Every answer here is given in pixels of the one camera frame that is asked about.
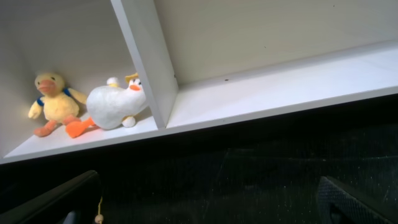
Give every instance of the white wall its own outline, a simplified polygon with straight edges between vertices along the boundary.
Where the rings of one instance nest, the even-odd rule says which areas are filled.
[[[136,72],[108,0],[38,2],[46,7],[10,7],[24,14],[7,24],[32,71],[55,70],[86,94],[109,77]]]
[[[38,126],[27,117],[36,96],[33,74],[0,26],[0,158],[31,136]]]
[[[396,0],[155,0],[178,82],[398,39]]]

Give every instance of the yellow duck plush toy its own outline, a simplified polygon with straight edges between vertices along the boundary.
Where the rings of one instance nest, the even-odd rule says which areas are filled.
[[[35,79],[35,84],[43,96],[30,107],[28,117],[36,119],[44,110],[45,119],[48,120],[44,127],[34,130],[36,136],[48,136],[54,131],[58,123],[67,125],[72,121],[80,121],[77,118],[79,106],[74,99],[86,104],[86,95],[74,89],[65,88],[65,81],[55,73],[40,74]]]

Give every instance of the orange leg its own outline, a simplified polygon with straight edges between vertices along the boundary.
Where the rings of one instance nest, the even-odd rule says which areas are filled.
[[[70,123],[72,123],[72,122],[74,122],[74,121],[81,121],[81,119],[80,118],[77,118],[77,117],[75,117],[74,115],[69,115],[69,116],[67,116],[63,121],[62,121],[62,124],[63,125],[68,125],[68,124],[70,124]]]
[[[49,121],[49,122],[47,122],[47,124],[45,124],[44,127],[36,128],[33,133],[38,137],[48,136],[49,134],[51,134],[54,131],[56,125],[57,125],[56,121],[54,121],[54,120]]]
[[[95,123],[91,117],[85,121],[73,121],[67,125],[66,132],[71,138],[75,138],[83,134],[87,128],[93,125],[95,125]]]

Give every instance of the stuffed animal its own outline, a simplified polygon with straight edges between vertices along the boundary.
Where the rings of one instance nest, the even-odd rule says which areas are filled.
[[[102,129],[113,129],[121,124],[130,128],[136,124],[135,115],[147,107],[147,101],[138,74],[126,77],[127,89],[119,87],[117,78],[109,78],[107,86],[95,88],[88,95],[86,121],[75,121],[67,125],[71,138],[80,136],[85,129],[97,125]]]
[[[77,114],[80,103],[86,103],[87,96],[71,88],[65,88],[63,78],[55,73],[42,73],[35,79],[37,89],[43,94],[30,107],[28,117],[36,119],[44,110],[45,119],[48,120],[44,127],[34,130],[39,137],[48,136],[57,127],[58,123],[69,124],[79,121]]]

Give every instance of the white goose plush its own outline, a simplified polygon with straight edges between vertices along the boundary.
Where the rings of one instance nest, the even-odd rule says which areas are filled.
[[[127,89],[119,87],[117,78],[109,78],[107,86],[95,88],[88,95],[86,106],[90,115],[85,121],[67,125],[71,138],[80,136],[87,128],[97,125],[102,129],[130,128],[136,124],[135,115],[147,107],[147,100],[138,74],[126,77]]]

